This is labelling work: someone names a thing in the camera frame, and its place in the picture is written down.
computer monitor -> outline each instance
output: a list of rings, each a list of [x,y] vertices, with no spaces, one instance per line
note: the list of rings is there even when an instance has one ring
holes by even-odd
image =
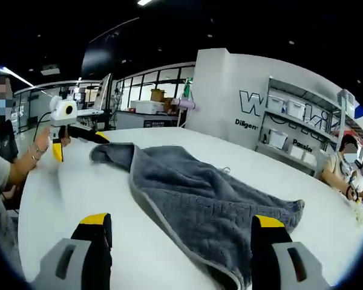
[[[104,110],[106,108],[106,94],[108,92],[110,77],[111,74],[108,74],[99,83],[97,98],[94,101],[94,106],[93,106],[93,108],[96,110]]]

black shirt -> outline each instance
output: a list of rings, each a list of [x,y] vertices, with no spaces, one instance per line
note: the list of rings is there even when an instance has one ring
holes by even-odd
[[[0,156],[13,163],[18,153],[11,120],[0,123]]]

ceiling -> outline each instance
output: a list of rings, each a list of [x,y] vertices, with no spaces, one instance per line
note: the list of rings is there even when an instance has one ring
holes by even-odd
[[[15,7],[1,35],[5,45],[0,65],[33,84],[78,79],[88,43],[138,18],[92,42],[108,42],[113,54],[108,65],[116,77],[194,61],[202,48],[226,47],[231,53],[305,67],[347,88],[363,103],[363,5],[358,1],[358,7],[293,0],[155,0],[144,7],[137,0],[113,2],[103,7],[46,4],[26,13],[17,13]],[[61,73],[43,76],[40,70],[50,64],[57,64]],[[102,61],[98,67],[87,79],[105,75]],[[25,87],[12,83],[14,91]]]

white table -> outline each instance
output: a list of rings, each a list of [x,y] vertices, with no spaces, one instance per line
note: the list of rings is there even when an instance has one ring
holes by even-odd
[[[338,283],[363,242],[350,205],[318,180],[260,153],[180,128],[107,132],[114,142],[141,148],[183,146],[197,159],[281,199],[306,202],[294,241],[302,242],[322,263],[323,275]],[[28,176],[19,215],[19,249],[28,281],[41,258],[63,237],[70,237],[84,217],[108,212],[113,222],[111,289],[216,289],[172,240],[141,210],[128,187],[128,174],[89,159],[94,143],[79,140],[64,149],[58,165],[47,152]]]

pink object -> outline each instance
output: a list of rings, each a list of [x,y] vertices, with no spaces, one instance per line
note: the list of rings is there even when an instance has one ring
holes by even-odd
[[[171,104],[192,110],[196,108],[196,104],[194,102],[189,100],[181,100],[179,98],[174,98]]]

